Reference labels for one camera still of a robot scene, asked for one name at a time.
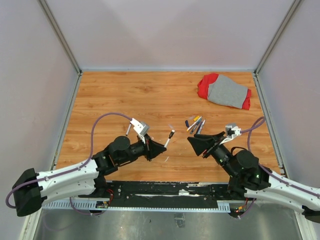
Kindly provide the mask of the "white marker yellow end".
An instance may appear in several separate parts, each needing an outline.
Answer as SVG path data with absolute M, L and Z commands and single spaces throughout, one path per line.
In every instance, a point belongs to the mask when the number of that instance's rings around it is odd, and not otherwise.
M 188 128 L 187 128 L 187 132 L 188 131 L 190 131 L 192 128 L 193 128 L 193 126 L 195 125 L 195 123 L 196 123 L 197 121 L 194 121 Z

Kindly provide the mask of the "white whiteboard marker pen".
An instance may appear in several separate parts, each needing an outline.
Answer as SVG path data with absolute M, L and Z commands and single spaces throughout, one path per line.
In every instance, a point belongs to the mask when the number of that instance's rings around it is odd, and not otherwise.
M 165 148 L 168 147 L 168 145 L 169 145 L 169 143 L 170 143 L 170 140 L 171 140 L 171 138 L 169 138 L 169 136 L 168 136 L 167 141 L 166 141 L 165 144 L 164 144 L 164 147 L 165 147 Z

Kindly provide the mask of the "white marker black cap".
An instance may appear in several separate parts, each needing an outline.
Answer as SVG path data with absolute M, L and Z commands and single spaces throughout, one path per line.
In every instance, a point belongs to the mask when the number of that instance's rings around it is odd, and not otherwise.
M 127 130 L 126 130 L 125 136 L 128 136 L 128 135 L 129 135 L 130 130 L 131 130 L 131 127 L 132 127 L 132 124 L 130 123 L 130 124 L 128 125 Z

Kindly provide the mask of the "small black pen cap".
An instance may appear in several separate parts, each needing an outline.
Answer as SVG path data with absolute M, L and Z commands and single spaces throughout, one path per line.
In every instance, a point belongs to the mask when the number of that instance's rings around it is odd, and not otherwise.
M 174 134 L 175 134 L 175 130 L 173 129 L 173 130 L 170 132 L 170 134 L 169 134 L 169 138 L 171 139 Z

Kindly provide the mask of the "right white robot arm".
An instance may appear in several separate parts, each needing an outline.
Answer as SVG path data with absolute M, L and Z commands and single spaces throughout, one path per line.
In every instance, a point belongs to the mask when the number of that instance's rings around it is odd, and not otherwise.
M 288 179 L 261 165 L 251 151 L 224 146 L 224 132 L 215 135 L 195 134 L 187 138 L 195 154 L 213 157 L 229 176 L 227 196 L 232 200 L 241 197 L 265 200 L 290 208 L 307 220 L 320 222 L 320 190 Z

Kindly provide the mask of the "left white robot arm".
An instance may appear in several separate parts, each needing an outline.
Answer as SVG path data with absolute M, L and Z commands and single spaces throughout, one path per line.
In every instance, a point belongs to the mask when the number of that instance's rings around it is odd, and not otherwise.
M 13 185 L 13 199 L 18 217 L 37 212 L 42 206 L 69 197 L 101 198 L 107 193 L 105 176 L 119 167 L 145 157 L 151 161 L 167 150 L 166 146 L 152 140 L 131 143 L 126 136 L 118 136 L 104 150 L 94 154 L 88 162 L 68 167 L 35 172 L 25 170 Z

